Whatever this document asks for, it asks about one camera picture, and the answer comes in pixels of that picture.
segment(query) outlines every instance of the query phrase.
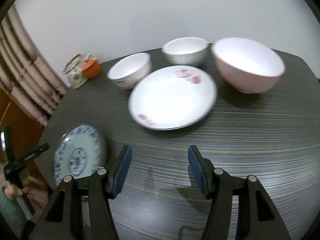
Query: metal pin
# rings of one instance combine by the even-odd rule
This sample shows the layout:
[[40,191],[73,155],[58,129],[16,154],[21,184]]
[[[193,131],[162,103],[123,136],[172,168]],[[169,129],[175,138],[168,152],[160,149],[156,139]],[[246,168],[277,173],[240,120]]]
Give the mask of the metal pin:
[[249,180],[252,181],[252,182],[256,182],[257,181],[257,178],[253,175],[250,175],[249,176]]
[[214,169],[214,173],[218,174],[218,175],[221,175],[223,173],[223,169],[216,168],[216,169]]
[[107,170],[105,168],[102,168],[102,169],[98,170],[98,174],[99,175],[103,175],[103,174],[106,174],[106,173],[107,173]]
[[70,180],[72,180],[72,177],[70,175],[64,176],[63,178],[64,182],[69,182]]

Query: large pink bowl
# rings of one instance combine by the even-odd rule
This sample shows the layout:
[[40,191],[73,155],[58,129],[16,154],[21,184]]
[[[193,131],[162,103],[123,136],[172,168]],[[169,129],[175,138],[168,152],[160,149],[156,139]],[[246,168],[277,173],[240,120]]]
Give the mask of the large pink bowl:
[[225,38],[213,44],[211,51],[223,78],[244,93],[270,89],[285,72],[279,55],[256,41]]

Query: white wall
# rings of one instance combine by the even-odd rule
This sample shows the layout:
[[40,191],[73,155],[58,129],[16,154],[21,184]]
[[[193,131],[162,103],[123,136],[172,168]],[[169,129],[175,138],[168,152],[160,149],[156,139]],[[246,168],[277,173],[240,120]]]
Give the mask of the white wall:
[[40,52],[61,74],[75,54],[100,62],[183,36],[244,37],[295,54],[320,77],[320,25],[304,0],[17,0]]

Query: plate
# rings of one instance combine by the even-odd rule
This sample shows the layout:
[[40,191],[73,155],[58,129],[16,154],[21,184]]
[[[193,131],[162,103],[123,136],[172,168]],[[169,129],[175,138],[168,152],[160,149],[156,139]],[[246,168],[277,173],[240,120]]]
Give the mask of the plate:
[[204,118],[216,97],[217,87],[208,73],[191,66],[171,66],[154,71],[134,88],[129,112],[146,128],[173,130]]
[[101,138],[95,128],[80,124],[62,137],[54,154],[54,180],[58,185],[64,176],[75,179],[90,176],[104,166]]

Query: orange cup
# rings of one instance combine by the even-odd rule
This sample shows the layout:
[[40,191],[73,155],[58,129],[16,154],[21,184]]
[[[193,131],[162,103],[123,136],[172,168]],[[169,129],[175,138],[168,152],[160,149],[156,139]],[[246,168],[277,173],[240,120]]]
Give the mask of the orange cup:
[[96,58],[90,59],[82,67],[82,72],[87,78],[96,78],[101,74],[101,66]]

